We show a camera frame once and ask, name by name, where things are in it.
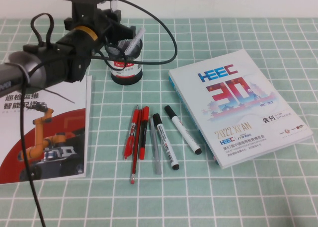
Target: pen holder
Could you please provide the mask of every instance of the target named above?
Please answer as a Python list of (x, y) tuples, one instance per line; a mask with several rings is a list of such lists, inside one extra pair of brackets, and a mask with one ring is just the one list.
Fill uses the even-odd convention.
[(131, 85), (137, 83), (143, 76), (142, 65), (129, 63), (129, 61), (140, 61), (140, 53), (143, 48), (142, 40), (133, 49), (132, 53), (126, 55), (127, 65), (125, 66), (123, 52), (127, 49), (132, 39), (121, 40), (118, 42), (118, 47), (108, 46), (106, 47), (106, 52), (109, 58), (119, 60), (120, 62), (109, 61), (110, 65), (115, 68), (111, 69), (111, 78), (113, 81), (120, 85)]

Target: green grid mat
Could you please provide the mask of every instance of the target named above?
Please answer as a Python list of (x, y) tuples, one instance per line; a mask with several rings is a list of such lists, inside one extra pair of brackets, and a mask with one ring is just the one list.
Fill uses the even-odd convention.
[[(318, 19), (165, 19), (179, 53), (164, 66), (144, 66), (132, 86), (115, 84), (102, 61), (93, 76), (87, 177), (39, 181), (36, 189), (49, 227), (314, 227), (318, 226)], [(148, 19), (143, 60), (172, 56), (169, 36)], [(45, 35), (47, 20), (37, 21)], [(36, 43), (29, 20), (0, 20), (0, 58)], [(65, 34), (56, 20), (54, 41)], [(232, 168), (221, 170), (204, 148), (194, 124), (168, 81), (168, 71), (245, 48), (266, 77), (312, 128), (314, 137)], [(134, 107), (160, 113), (180, 170), (160, 150), (163, 174), (155, 175), (150, 135), (137, 182), (129, 182), (131, 157), (123, 150)], [(169, 104), (202, 146), (195, 155), (163, 107)], [(39, 227), (28, 183), (0, 186), (0, 227)]]

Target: white wall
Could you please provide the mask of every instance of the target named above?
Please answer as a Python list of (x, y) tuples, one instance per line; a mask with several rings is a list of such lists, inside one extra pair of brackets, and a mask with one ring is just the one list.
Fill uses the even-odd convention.
[[(317, 0), (130, 0), (158, 17), (318, 17)], [(145, 17), (119, 2), (123, 17)], [(48, 12), (55, 18), (71, 14), (62, 0), (0, 0), (1, 18), (31, 18)]]

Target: gray pen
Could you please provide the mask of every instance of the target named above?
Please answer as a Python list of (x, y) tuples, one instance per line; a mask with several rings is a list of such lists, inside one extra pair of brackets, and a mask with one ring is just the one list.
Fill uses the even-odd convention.
[(160, 158), (159, 158), (159, 150), (157, 144), (157, 136), (156, 136), (156, 128), (154, 124), (154, 119), (150, 118), (150, 133), (152, 138), (152, 143), (154, 147), (154, 163), (155, 163), (155, 170), (157, 175), (161, 175), (161, 165), (160, 165)]

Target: book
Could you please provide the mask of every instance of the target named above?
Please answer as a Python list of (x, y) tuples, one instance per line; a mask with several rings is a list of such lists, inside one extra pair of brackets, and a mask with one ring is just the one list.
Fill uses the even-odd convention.
[[(91, 76), (28, 94), (24, 138), (33, 180), (85, 177)], [(0, 184), (28, 181), (20, 140), (21, 93), (0, 98)]]
[(221, 168), (313, 135), (245, 50), (170, 70), (169, 80)]

